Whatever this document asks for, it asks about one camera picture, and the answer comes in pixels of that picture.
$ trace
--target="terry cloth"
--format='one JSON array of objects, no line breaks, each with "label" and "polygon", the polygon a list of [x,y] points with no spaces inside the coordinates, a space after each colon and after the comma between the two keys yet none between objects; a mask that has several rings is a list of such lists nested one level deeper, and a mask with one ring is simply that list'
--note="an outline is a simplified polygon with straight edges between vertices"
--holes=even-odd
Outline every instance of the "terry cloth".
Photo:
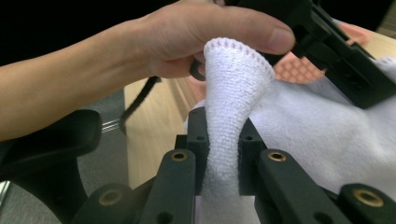
[{"label": "terry cloth", "polygon": [[[210,143],[201,223],[259,223],[238,195],[237,141],[248,117],[269,148],[289,152],[323,188],[362,183],[396,200],[396,96],[360,109],[326,77],[274,79],[260,54],[226,38],[209,41],[205,59],[206,98],[195,106],[205,106]],[[396,79],[395,58],[374,63]]]},{"label": "terry cloth", "polygon": [[[348,36],[347,43],[366,44],[372,34],[367,30],[350,23],[333,20],[338,27]],[[316,68],[305,57],[298,58],[292,52],[287,53],[279,62],[274,65],[275,78],[296,83],[307,83],[319,77],[323,77],[324,71]],[[188,84],[195,100],[201,101],[205,99],[206,82],[197,80],[195,77],[187,77]]]}]

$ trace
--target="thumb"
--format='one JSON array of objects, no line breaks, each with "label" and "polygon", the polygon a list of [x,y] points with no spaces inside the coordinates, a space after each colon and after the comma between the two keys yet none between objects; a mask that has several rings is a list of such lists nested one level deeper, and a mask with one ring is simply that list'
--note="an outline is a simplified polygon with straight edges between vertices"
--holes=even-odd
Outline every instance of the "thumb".
[{"label": "thumb", "polygon": [[270,54],[283,54],[294,46],[292,30],[282,21],[244,7],[222,7],[207,2],[179,1],[145,18],[145,41],[165,60],[190,56],[217,37],[238,40]]}]

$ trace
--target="fingernail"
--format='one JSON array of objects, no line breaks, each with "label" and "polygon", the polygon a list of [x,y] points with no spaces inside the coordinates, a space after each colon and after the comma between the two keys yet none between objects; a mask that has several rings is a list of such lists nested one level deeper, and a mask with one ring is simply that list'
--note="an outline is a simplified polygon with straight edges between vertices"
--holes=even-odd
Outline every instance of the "fingernail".
[{"label": "fingernail", "polygon": [[265,47],[271,51],[267,53],[286,53],[293,48],[294,43],[295,38],[291,31],[276,28]]}]

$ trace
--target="black cable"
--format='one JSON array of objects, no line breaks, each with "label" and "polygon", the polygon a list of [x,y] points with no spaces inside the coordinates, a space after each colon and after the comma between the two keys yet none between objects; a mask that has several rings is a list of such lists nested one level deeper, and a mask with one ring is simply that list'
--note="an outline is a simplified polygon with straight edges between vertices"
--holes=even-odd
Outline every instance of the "black cable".
[{"label": "black cable", "polygon": [[120,116],[120,130],[126,135],[126,121],[136,109],[143,103],[149,92],[154,87],[155,83],[160,80],[159,77],[149,77],[143,89],[136,96],[134,101],[128,106],[128,108]]}]

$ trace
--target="black plastic part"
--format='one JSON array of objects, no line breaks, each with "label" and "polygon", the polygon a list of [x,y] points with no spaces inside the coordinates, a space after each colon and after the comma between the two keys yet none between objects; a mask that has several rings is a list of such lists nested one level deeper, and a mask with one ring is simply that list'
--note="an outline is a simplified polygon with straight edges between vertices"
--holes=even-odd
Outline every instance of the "black plastic part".
[{"label": "black plastic part", "polygon": [[[360,108],[375,105],[396,94],[396,84],[373,62],[359,44],[349,45],[347,35],[332,18],[310,0],[240,0],[227,5],[248,7],[285,22],[296,36],[292,53],[306,57]],[[283,56],[265,55],[275,65]]]},{"label": "black plastic part", "polygon": [[338,204],[353,223],[396,223],[396,202],[385,193],[367,185],[344,185]]},{"label": "black plastic part", "polygon": [[174,149],[163,156],[139,224],[194,221],[195,156]]},{"label": "black plastic part", "polygon": [[238,178],[241,195],[255,195],[258,185],[260,154],[267,146],[250,119],[247,119],[239,136]]},{"label": "black plastic part", "polygon": [[196,177],[195,193],[201,194],[204,182],[206,160],[209,154],[209,137],[207,135],[206,113],[204,107],[198,107],[189,113],[189,125],[187,135],[187,149],[195,154]]},{"label": "black plastic part", "polygon": [[197,60],[194,60],[191,64],[191,68],[190,68],[190,74],[192,77],[194,77],[195,79],[199,80],[199,81],[205,81],[206,77],[201,75],[201,73],[198,72],[198,66],[201,63],[198,62]]},{"label": "black plastic part", "polygon": [[175,148],[187,148],[187,135],[178,134],[176,136]]},{"label": "black plastic part", "polygon": [[134,220],[134,193],[120,184],[96,190],[79,209],[72,224],[131,224]]},{"label": "black plastic part", "polygon": [[277,224],[282,223],[282,216],[280,215],[274,200],[267,187],[265,187],[262,178],[257,177],[258,185],[256,191],[256,198],[254,200],[254,207],[256,209],[257,217],[260,223]]},{"label": "black plastic part", "polygon": [[259,169],[282,223],[351,223],[289,153],[264,150]]}]

